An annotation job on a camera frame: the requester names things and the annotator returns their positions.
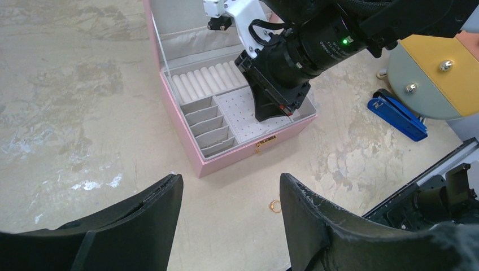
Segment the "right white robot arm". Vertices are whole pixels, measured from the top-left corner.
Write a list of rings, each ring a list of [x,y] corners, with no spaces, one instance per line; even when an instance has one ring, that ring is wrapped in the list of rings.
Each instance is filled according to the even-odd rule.
[[[255,118],[291,116],[310,80],[362,50],[379,58],[413,34],[451,38],[473,15],[477,1],[266,1],[281,19],[259,19],[249,32],[262,45],[256,57],[235,61],[250,85]],[[266,41],[256,30],[271,31]]]

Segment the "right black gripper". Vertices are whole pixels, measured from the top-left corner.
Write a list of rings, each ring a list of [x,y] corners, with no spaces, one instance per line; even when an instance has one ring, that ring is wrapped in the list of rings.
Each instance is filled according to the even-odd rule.
[[[234,61],[252,91],[259,122],[292,116],[310,90],[312,76],[302,70],[306,55],[299,39],[276,37],[278,43],[256,50],[256,58],[244,50]]]

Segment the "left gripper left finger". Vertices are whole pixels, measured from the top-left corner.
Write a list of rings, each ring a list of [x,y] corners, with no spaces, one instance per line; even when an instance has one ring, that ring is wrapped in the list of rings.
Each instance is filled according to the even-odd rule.
[[[2,270],[166,270],[184,183],[144,191],[57,229],[1,233]]]

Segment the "pink jewelry box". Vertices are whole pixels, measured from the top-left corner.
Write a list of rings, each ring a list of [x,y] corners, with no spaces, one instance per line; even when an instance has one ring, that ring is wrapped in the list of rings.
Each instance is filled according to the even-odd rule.
[[[316,117],[309,99],[291,116],[259,122],[247,81],[234,64],[234,28],[212,31],[202,1],[144,1],[164,105],[198,177],[300,133]]]

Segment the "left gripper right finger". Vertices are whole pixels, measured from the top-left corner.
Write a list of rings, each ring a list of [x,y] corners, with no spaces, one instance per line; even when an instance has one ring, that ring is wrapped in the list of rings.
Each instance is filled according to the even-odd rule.
[[[478,226],[417,232],[357,216],[294,176],[280,176],[291,270],[477,270]]]

